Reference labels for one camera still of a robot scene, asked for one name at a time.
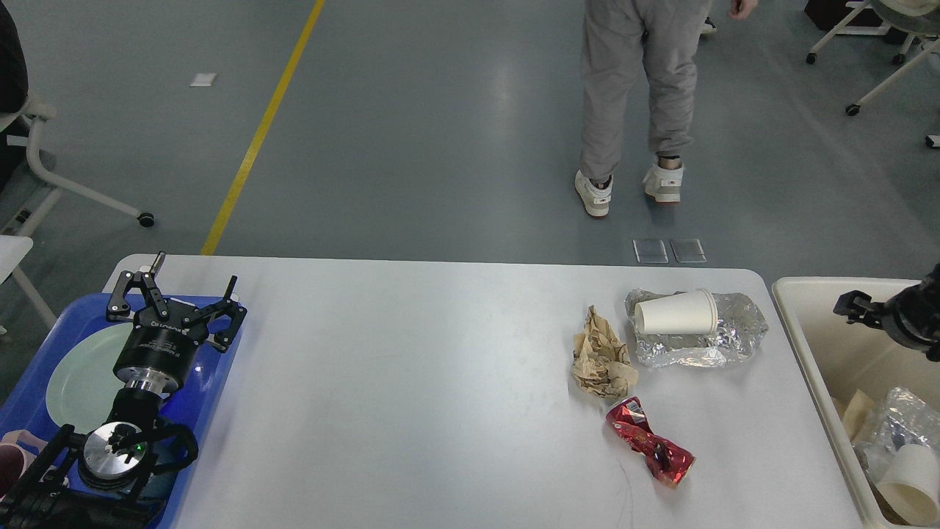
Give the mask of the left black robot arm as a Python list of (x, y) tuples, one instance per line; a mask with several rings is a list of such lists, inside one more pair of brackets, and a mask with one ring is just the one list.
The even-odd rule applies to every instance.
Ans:
[(170, 297), (165, 260), (62, 312), (2, 406), (4, 528), (167, 528), (186, 494), (247, 309)]

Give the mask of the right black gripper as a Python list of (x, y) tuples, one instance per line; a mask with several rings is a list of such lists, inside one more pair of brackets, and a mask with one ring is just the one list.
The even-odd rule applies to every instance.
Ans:
[(886, 303), (860, 290), (841, 294), (834, 314), (847, 323), (883, 329), (894, 342), (939, 361), (939, 265), (920, 284), (903, 289)]

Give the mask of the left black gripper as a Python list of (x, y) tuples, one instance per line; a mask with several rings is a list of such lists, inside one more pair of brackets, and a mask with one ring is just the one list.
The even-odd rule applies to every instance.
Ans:
[[(199, 346), (209, 344), (225, 353), (244, 324), (247, 308), (235, 294), (237, 276), (231, 276), (220, 301), (198, 306), (162, 295), (156, 276), (167, 258), (159, 251), (152, 264), (137, 272), (118, 276), (105, 309), (109, 322), (131, 322), (129, 337), (122, 346), (113, 373), (127, 389), (151, 394), (175, 394), (183, 389), (197, 358)], [(131, 309), (127, 295), (140, 292), (144, 308)], [(212, 322), (225, 320), (226, 327), (211, 331)]]

